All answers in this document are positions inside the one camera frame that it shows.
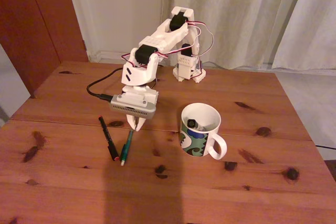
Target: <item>black cable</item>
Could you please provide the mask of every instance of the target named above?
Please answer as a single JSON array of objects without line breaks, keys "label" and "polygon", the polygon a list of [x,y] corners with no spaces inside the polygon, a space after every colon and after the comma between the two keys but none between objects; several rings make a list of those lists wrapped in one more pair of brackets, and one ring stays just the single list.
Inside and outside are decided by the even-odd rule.
[{"label": "black cable", "polygon": [[91,91],[90,91],[90,88],[91,88],[93,85],[97,84],[98,82],[101,82],[101,81],[105,80],[106,78],[109,78],[111,75],[113,75],[115,72],[117,72],[117,71],[119,71],[119,70],[122,70],[122,68],[114,69],[114,70],[113,70],[110,74],[108,74],[107,76],[105,76],[105,77],[103,77],[103,78],[101,78],[101,79],[99,79],[99,80],[97,80],[97,81],[94,81],[93,83],[89,84],[89,85],[86,87],[86,91],[87,91],[90,95],[92,95],[92,96],[94,96],[94,97],[98,97],[98,98],[101,99],[101,100],[105,100],[105,101],[110,102],[110,101],[112,100],[112,98],[113,98],[112,95],[108,95],[108,94],[96,94],[96,93],[91,92]]},{"label": "black cable", "polygon": [[154,83],[154,85],[151,87],[151,89],[154,88],[156,84],[157,84],[157,78],[155,78],[155,83]]},{"label": "black cable", "polygon": [[336,150],[336,148],[333,147],[327,147],[327,146],[323,146],[323,145],[315,145],[316,147],[320,147],[320,148],[326,148],[326,149],[332,149],[332,150]]}]

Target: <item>marker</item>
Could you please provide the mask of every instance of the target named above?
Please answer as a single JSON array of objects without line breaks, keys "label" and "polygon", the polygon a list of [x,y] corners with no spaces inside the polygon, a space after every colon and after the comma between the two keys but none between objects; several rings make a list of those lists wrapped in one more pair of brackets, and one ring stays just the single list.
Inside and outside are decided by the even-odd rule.
[{"label": "marker", "polygon": [[131,146],[133,132],[134,132],[134,130],[131,129],[130,132],[128,133],[127,142],[126,142],[126,144],[124,144],[124,146],[122,148],[122,151],[121,151],[122,152],[121,153],[121,166],[124,166],[125,161],[127,159],[128,151],[130,150],[130,146]]},{"label": "marker", "polygon": [[188,127],[195,129],[197,131],[205,131],[205,128],[201,125],[199,125],[195,119],[188,119],[187,121]]},{"label": "marker", "polygon": [[117,149],[115,148],[115,145],[112,142],[112,138],[110,136],[109,130],[107,129],[107,126],[105,124],[105,121],[104,121],[103,117],[100,116],[98,119],[100,121],[101,127],[103,128],[104,135],[106,137],[107,143],[109,144],[108,149],[110,151],[110,155],[112,157],[112,160],[113,161],[119,160],[119,154],[117,152]]}]

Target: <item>wooden door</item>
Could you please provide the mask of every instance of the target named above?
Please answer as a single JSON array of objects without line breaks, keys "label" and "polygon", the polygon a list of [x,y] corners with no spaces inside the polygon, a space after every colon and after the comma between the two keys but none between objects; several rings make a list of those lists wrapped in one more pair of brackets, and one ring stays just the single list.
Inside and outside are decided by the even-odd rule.
[{"label": "wooden door", "polygon": [[87,61],[71,0],[0,0],[0,44],[30,94],[62,61]]}]

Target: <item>wire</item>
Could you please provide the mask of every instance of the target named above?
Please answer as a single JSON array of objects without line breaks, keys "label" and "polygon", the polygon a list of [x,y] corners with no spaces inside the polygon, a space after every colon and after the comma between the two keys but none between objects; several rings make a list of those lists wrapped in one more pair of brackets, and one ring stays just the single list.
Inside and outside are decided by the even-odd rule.
[{"label": "wire", "polygon": [[121,58],[124,59],[125,61],[129,62],[130,64],[132,64],[132,66],[135,68],[135,65],[132,61],[129,61],[128,59],[126,59],[125,57],[128,56],[128,55],[131,55],[131,54],[125,54],[125,55],[122,55]]},{"label": "wire", "polygon": [[336,150],[336,148],[333,147],[327,147],[327,146],[323,146],[323,145],[315,145],[316,147],[320,147],[320,148],[326,148],[326,149],[331,149],[331,150]]},{"label": "wire", "polygon": [[192,76],[190,79],[196,78],[196,77],[198,77],[202,74],[202,63],[201,63],[201,60],[200,60],[199,57],[198,57],[198,64],[199,64],[199,69],[200,69],[201,73],[196,75],[196,76]]},{"label": "wire", "polygon": [[201,29],[200,29],[198,26],[195,26],[195,25],[188,25],[188,26],[193,26],[193,27],[196,27],[196,28],[198,29],[198,34],[197,34],[197,36],[195,37],[194,42],[193,42],[193,44],[192,44],[191,46],[182,47],[182,48],[177,49],[177,50],[172,50],[172,51],[169,51],[169,52],[167,52],[167,53],[165,53],[165,54],[163,54],[163,53],[161,53],[161,52],[157,52],[157,54],[159,54],[159,55],[165,57],[165,56],[167,56],[167,55],[174,54],[174,53],[176,53],[176,52],[180,52],[180,51],[183,51],[183,50],[188,49],[188,48],[192,48],[192,47],[194,46],[194,44],[195,44],[196,38],[197,38],[199,35],[201,35],[202,31],[201,31]]},{"label": "wire", "polygon": [[204,62],[203,64],[206,64],[206,63],[211,63],[211,64],[215,65],[216,67],[218,67],[218,68],[220,68],[220,69],[227,70],[227,68],[223,68],[223,67],[221,67],[220,65],[218,65],[217,63],[214,63],[214,62],[212,62],[212,61],[206,61],[206,62]]},{"label": "wire", "polygon": [[155,78],[155,83],[153,84],[153,86],[151,87],[151,89],[154,88],[156,84],[157,84],[157,78]]},{"label": "wire", "polygon": [[209,28],[206,26],[206,24],[204,22],[201,22],[201,21],[187,21],[188,24],[199,24],[199,25],[203,25],[205,26],[205,28],[208,30],[208,32],[211,34],[212,36],[212,42],[211,42],[211,45],[208,49],[206,49],[202,54],[200,55],[197,55],[197,56],[202,56],[203,54],[207,53],[211,48],[212,46],[214,45],[214,41],[215,41],[215,38],[214,38],[214,34],[209,30]]},{"label": "wire", "polygon": [[98,97],[98,98],[103,99],[103,100],[106,100],[105,98],[108,98],[108,97],[111,97],[111,98],[112,98],[111,95],[106,95],[106,94],[96,94],[96,93],[93,93],[93,92],[90,91],[90,88],[91,88],[93,85],[97,84],[98,82],[101,82],[101,81],[103,81],[103,80],[109,78],[111,75],[113,75],[115,72],[117,72],[117,71],[119,71],[119,70],[122,70],[122,68],[114,69],[114,70],[113,70],[110,74],[108,74],[107,76],[105,76],[105,77],[103,77],[103,78],[101,78],[101,79],[99,79],[99,80],[97,80],[97,81],[94,81],[93,83],[89,84],[89,85],[86,87],[86,91],[87,91],[90,95],[92,95],[92,96],[94,96],[94,97]]}]

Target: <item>white robotic arm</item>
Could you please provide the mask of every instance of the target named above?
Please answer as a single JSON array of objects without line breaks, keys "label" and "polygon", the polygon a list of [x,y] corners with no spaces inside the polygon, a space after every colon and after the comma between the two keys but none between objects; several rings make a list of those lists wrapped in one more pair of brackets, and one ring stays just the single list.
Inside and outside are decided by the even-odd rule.
[{"label": "white robotic arm", "polygon": [[[172,15],[172,19],[165,20],[151,36],[145,37],[139,48],[132,49],[122,72],[121,82],[126,86],[122,94],[114,95],[111,100],[111,107],[127,114],[129,124],[136,131],[155,113],[159,93],[146,84],[155,80],[158,64],[168,54],[178,52],[178,67],[173,73],[179,81],[196,77],[194,80],[200,82],[205,77],[197,56],[201,30],[188,24],[194,21],[194,11],[175,7]],[[188,44],[182,45],[183,39]],[[176,45],[181,49],[171,51]]]}]

